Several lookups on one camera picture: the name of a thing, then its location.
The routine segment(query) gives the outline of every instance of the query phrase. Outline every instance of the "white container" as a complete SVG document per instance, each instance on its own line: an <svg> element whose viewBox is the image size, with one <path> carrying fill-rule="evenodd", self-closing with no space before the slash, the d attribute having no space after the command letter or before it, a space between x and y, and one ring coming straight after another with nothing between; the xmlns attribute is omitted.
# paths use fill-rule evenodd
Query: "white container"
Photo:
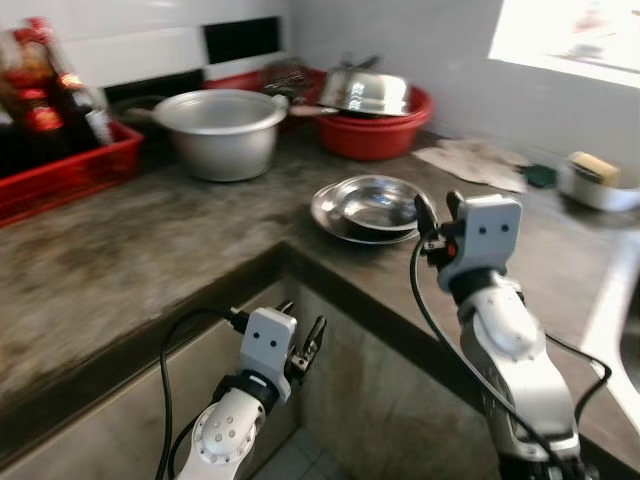
<svg viewBox="0 0 640 480"><path fill-rule="evenodd" d="M611 188L590 182L568 164L558 170L558 189L575 201L604 212L624 212L640 206L640 188Z"/></svg>
<svg viewBox="0 0 640 480"><path fill-rule="evenodd" d="M169 98L154 111L172 132L190 175L236 182L269 169L286 105L262 93L201 90Z"/></svg>

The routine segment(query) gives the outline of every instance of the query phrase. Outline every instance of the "green object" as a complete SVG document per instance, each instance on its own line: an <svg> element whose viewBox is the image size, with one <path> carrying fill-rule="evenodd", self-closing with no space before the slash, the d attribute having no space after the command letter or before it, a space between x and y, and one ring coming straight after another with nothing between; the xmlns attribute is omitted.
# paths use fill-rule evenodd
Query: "green object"
<svg viewBox="0 0 640 480"><path fill-rule="evenodd" d="M520 169L529 185L537 188L553 188L558 184L558 172L544 165L532 165Z"/></svg>

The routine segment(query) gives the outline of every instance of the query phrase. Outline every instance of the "dish rag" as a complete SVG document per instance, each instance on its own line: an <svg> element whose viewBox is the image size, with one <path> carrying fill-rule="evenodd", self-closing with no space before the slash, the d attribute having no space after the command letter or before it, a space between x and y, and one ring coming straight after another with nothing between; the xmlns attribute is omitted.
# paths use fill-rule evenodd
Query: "dish rag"
<svg viewBox="0 0 640 480"><path fill-rule="evenodd" d="M437 147L417 150L421 160L456 177L502 190L523 193L526 179L519 170L531 162L517 153L503 150L483 140L440 140Z"/></svg>

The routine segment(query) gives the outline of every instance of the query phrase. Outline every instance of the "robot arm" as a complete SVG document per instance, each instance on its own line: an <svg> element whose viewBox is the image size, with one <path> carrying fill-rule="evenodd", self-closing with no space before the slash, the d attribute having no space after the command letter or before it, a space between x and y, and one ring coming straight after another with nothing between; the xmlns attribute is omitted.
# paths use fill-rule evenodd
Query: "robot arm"
<svg viewBox="0 0 640 480"><path fill-rule="evenodd" d="M545 332L525 307L519 286L503 277L516 246L520 204L501 195L463 199L450 192L453 221L438 225L430 206L420 198L416 202L422 254L458 306L465 357L565 464L563 473L511 414L484 396L502 477L588 478L571 395L547 355ZM573 476L564 476L567 471Z"/></svg>
<svg viewBox="0 0 640 480"><path fill-rule="evenodd" d="M233 480L250 463L260 427L272 408L284 405L291 381L303 383L322 345L326 320L319 317L305 346L293 344L296 319L287 303L249 315L241 346L241 369L224 377L212 405L198 418L179 480Z"/></svg>

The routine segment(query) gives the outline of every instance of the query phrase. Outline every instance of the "stacked metal plates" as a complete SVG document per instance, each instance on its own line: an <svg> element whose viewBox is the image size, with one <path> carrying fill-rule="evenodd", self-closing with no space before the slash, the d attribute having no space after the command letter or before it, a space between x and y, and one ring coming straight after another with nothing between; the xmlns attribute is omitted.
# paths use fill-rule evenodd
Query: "stacked metal plates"
<svg viewBox="0 0 640 480"><path fill-rule="evenodd" d="M321 189L311 202L311 215L324 230L350 242L399 243L418 235L417 195L432 205L424 192L404 180L362 175Z"/></svg>

